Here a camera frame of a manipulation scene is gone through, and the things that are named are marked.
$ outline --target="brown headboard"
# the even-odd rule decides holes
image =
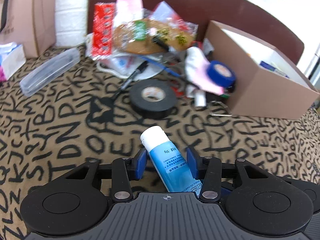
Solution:
[[[94,4],[116,0],[89,0],[88,33],[92,32]],[[153,10],[163,0],[143,0]],[[201,41],[209,20],[215,20],[250,33],[282,51],[295,64],[303,50],[303,42],[283,23],[247,0],[164,0],[185,21],[199,25],[197,40]]]

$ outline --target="brown box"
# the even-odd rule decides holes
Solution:
[[[287,64],[285,78],[258,66],[222,29],[238,33],[273,49]],[[206,36],[214,46],[214,59],[236,74],[236,90],[227,100],[234,115],[299,119],[319,97],[316,88],[276,47],[231,26],[211,21]]]

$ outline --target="black marker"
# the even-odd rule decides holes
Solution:
[[[122,93],[122,91],[124,91],[129,85],[130,83],[133,81],[133,79],[140,73],[142,73],[143,71],[145,71],[145,69],[148,66],[148,62],[144,61],[141,63],[141,65],[139,67],[137,67],[137,69],[127,78],[127,80],[123,83],[123,85],[117,90],[117,92],[111,97],[112,101],[115,101],[118,96]]]

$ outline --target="black strap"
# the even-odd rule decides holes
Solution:
[[[1,13],[0,33],[2,32],[2,30],[5,27],[5,25],[7,24],[8,4],[9,4],[9,0],[4,0],[3,7],[2,7],[2,13]]]

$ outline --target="brown fabric with black letters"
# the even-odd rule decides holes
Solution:
[[[183,155],[193,145],[223,162],[246,158],[273,174],[319,183],[320,121],[314,109],[298,121],[212,117],[208,110],[196,111],[192,100],[180,98],[168,118],[144,120],[130,108],[128,92],[113,105],[110,97],[120,80],[97,71],[84,57],[84,46],[78,48],[80,63],[30,98],[21,93],[19,81],[64,49],[50,48],[39,59],[28,60],[1,85],[0,238],[27,234],[20,203],[29,191],[90,158],[110,163],[134,156],[140,134],[153,125],[160,125]],[[151,163],[143,179],[131,185],[134,191],[165,191]],[[109,188],[110,181],[103,182],[102,192],[108,194]]]

